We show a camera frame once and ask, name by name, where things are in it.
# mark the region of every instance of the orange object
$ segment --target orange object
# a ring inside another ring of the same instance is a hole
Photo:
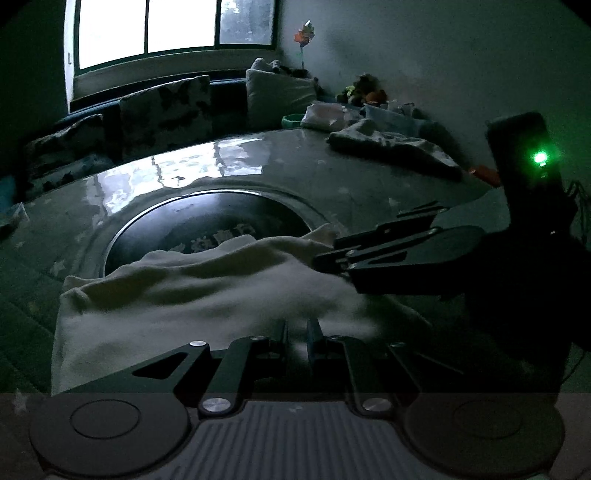
[[[501,186],[501,177],[499,177],[499,172],[487,166],[478,165],[477,167],[472,167],[470,170],[468,170],[468,173],[471,173],[482,181],[487,182],[487,184],[493,186],[494,188]]]
[[[386,103],[386,100],[388,100],[388,96],[383,90],[379,90],[378,92],[369,92],[365,96],[366,103],[377,103],[380,105],[382,103]]]

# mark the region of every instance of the white cloth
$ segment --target white cloth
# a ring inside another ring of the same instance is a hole
[[[314,102],[301,120],[304,128],[337,132],[361,120],[361,115],[340,103]]]
[[[422,138],[410,138],[396,132],[382,132],[373,120],[359,122],[332,132],[327,142],[337,151],[386,158],[425,172],[459,175],[461,168],[437,145]]]
[[[155,251],[105,278],[67,277],[51,366],[51,392],[206,340],[212,350],[237,338],[267,335],[285,319],[296,361],[305,364],[306,320],[325,335],[351,335],[371,346],[426,338],[430,325],[390,296],[366,296],[343,277],[310,268],[330,250],[328,227],[304,238],[244,235],[195,254]]]

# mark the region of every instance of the circular pad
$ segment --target circular pad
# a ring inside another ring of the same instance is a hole
[[[35,412],[30,438],[39,457],[59,472],[113,478],[162,461],[190,425],[172,394],[63,393]]]
[[[538,472],[564,440],[560,414],[534,395],[422,394],[408,408],[404,430],[429,462],[475,478]]]
[[[70,419],[74,430],[90,439],[113,439],[131,432],[139,410],[121,400],[98,400],[78,408]]]
[[[256,192],[196,193],[156,205],[127,224],[112,242],[105,275],[154,250],[189,254],[245,234],[261,239],[309,232],[291,208]]]

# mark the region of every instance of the cushion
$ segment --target cushion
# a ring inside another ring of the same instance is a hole
[[[149,157],[212,137],[209,76],[165,83],[123,97],[124,161]]]
[[[38,179],[91,153],[104,152],[105,129],[103,116],[99,113],[26,144],[24,158],[27,177]]]
[[[259,70],[260,72],[273,72],[273,65],[267,63],[263,58],[257,58],[253,63],[251,68],[253,70]]]
[[[248,121],[255,131],[281,128],[281,119],[305,113],[316,100],[314,80],[249,69],[246,71]]]
[[[104,155],[90,154],[63,167],[51,170],[46,175],[29,181],[25,195],[27,201],[33,200],[45,192],[66,185],[71,181],[83,179],[95,173],[113,168],[115,164]]]

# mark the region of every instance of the white pillow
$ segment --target white pillow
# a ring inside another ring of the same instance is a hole
[[[281,119],[292,113],[306,112],[316,100],[311,79],[297,79],[288,75],[246,71],[248,121],[255,131],[281,128]]]
[[[273,67],[270,63],[267,63],[264,58],[258,57],[252,64],[253,70],[260,70],[261,72],[272,72]]]

